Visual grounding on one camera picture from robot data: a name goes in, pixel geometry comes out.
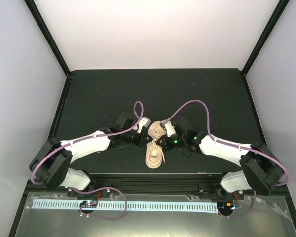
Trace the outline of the white shoelace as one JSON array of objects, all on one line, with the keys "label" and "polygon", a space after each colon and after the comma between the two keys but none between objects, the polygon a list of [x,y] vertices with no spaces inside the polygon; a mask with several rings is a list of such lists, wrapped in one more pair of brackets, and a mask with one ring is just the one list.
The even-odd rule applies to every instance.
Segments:
[{"label": "white shoelace", "polygon": [[152,142],[150,146],[149,164],[152,168],[158,168],[162,162],[165,162],[165,156],[162,147],[156,144],[156,141],[162,136],[161,132],[154,132],[152,134]]}]

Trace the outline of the white beige sneaker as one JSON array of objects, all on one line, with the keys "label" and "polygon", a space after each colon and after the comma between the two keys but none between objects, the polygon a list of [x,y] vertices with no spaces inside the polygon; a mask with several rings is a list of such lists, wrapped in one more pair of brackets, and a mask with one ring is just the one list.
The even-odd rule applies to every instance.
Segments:
[{"label": "white beige sneaker", "polygon": [[155,121],[148,129],[148,135],[152,138],[152,141],[146,144],[145,163],[150,169],[157,169],[162,162],[165,163],[162,147],[156,143],[165,134],[165,130],[161,127],[161,121]]}]

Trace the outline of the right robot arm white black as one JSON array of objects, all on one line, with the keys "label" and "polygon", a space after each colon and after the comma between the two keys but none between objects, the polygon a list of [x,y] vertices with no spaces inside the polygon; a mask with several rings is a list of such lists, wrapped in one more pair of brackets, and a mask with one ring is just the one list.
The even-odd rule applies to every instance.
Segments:
[{"label": "right robot arm white black", "polygon": [[215,195],[225,199],[239,190],[254,190],[269,195],[284,175],[279,160],[264,143],[239,144],[198,132],[183,118],[176,123],[164,120],[159,123],[165,134],[156,140],[164,150],[188,150],[228,161],[241,168],[228,172],[215,185]]}]

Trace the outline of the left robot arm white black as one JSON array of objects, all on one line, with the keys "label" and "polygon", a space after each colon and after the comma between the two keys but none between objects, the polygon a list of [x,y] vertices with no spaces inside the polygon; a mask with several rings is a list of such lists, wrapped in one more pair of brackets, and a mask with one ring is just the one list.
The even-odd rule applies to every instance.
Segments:
[{"label": "left robot arm white black", "polygon": [[144,146],[152,141],[148,135],[150,123],[147,117],[135,121],[134,116],[122,113],[116,122],[92,134],[63,141],[50,138],[29,165],[31,178],[48,190],[68,187],[79,190],[85,197],[91,197],[96,191],[91,176],[86,171],[72,169],[70,165],[89,154],[116,148],[122,143]]}]

